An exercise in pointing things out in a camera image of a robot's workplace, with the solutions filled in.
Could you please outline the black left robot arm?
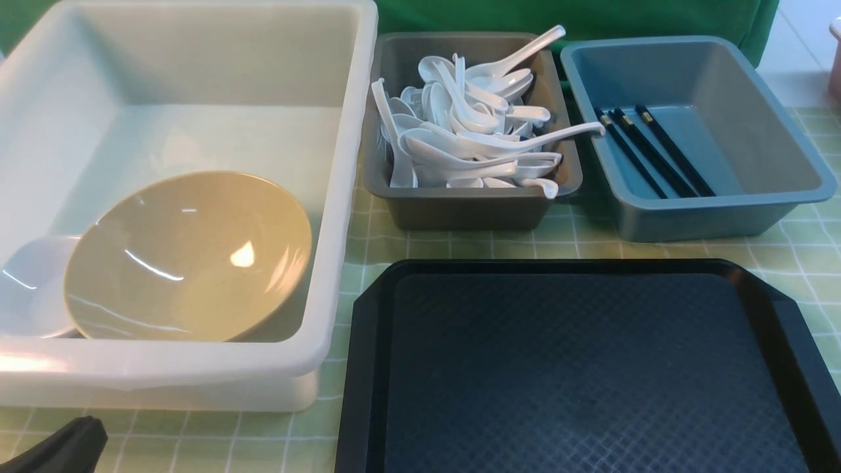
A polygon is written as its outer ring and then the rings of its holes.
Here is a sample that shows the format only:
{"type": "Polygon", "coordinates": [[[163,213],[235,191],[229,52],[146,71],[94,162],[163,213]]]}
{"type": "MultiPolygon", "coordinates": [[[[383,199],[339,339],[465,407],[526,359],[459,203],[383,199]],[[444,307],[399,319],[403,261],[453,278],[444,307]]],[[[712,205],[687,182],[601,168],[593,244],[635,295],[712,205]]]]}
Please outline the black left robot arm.
{"type": "Polygon", "coordinates": [[[50,437],[1,465],[2,472],[93,472],[108,443],[103,422],[76,417],[50,437]]]}

